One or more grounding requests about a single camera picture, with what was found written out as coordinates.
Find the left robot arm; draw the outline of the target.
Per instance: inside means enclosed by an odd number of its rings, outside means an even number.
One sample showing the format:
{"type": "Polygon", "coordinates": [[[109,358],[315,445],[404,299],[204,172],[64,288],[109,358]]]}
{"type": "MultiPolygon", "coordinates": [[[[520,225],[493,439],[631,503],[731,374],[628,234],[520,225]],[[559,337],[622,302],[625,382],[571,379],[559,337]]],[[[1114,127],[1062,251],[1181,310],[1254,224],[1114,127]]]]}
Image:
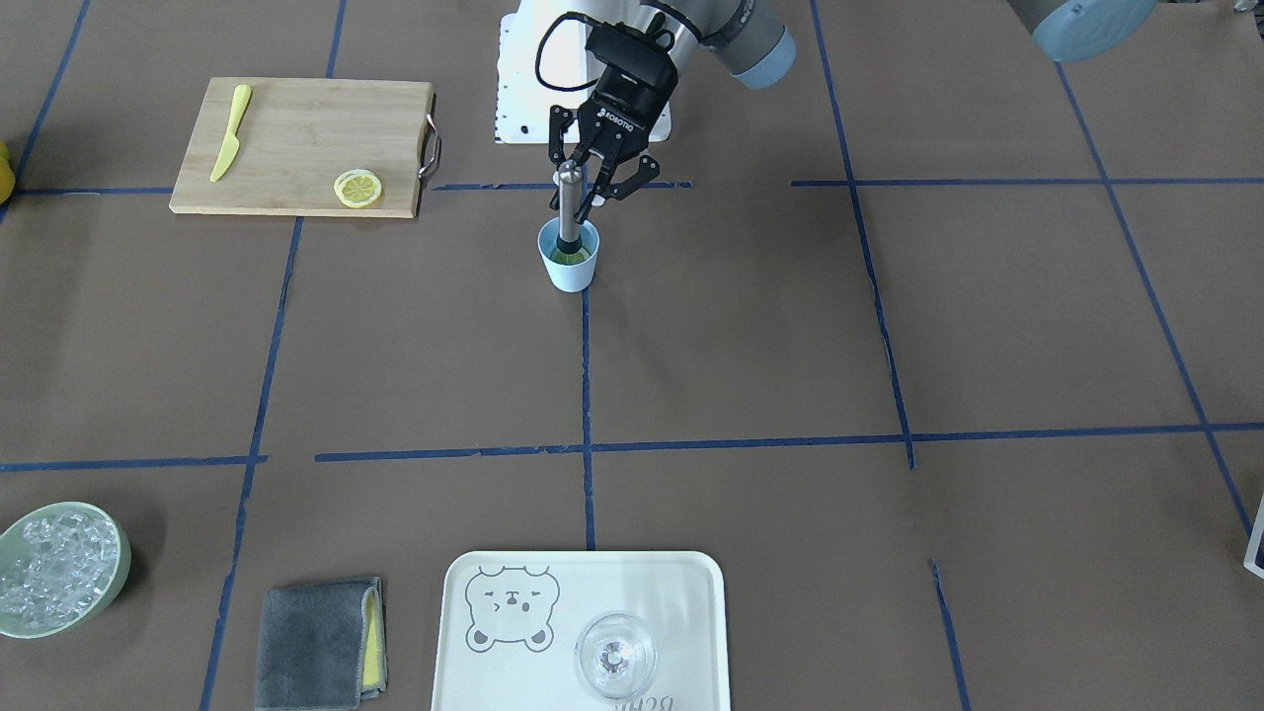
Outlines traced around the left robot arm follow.
{"type": "Polygon", "coordinates": [[[600,72],[578,83],[578,108],[551,108],[549,158],[559,175],[597,158],[590,189],[559,186],[552,207],[581,224],[592,207],[628,199],[659,176],[648,156],[652,127],[667,108],[683,70],[707,51],[741,85],[777,83],[796,59],[796,40],[769,1],[600,1],[568,9],[550,23],[583,29],[583,51],[600,72]]]}

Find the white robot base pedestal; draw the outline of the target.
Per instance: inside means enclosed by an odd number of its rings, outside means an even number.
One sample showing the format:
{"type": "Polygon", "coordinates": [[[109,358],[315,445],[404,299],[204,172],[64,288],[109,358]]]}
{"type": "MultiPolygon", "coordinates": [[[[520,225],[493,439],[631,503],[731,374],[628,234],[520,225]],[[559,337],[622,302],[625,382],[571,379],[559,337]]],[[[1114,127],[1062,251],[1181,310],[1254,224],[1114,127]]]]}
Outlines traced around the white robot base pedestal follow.
{"type": "Polygon", "coordinates": [[[520,1],[501,18],[498,49],[495,140],[506,144],[545,144],[551,108],[576,110],[593,92],[586,83],[605,65],[586,51],[592,28],[568,20],[547,35],[549,27],[568,11],[607,24],[647,27],[659,13],[640,1],[520,1]]]}

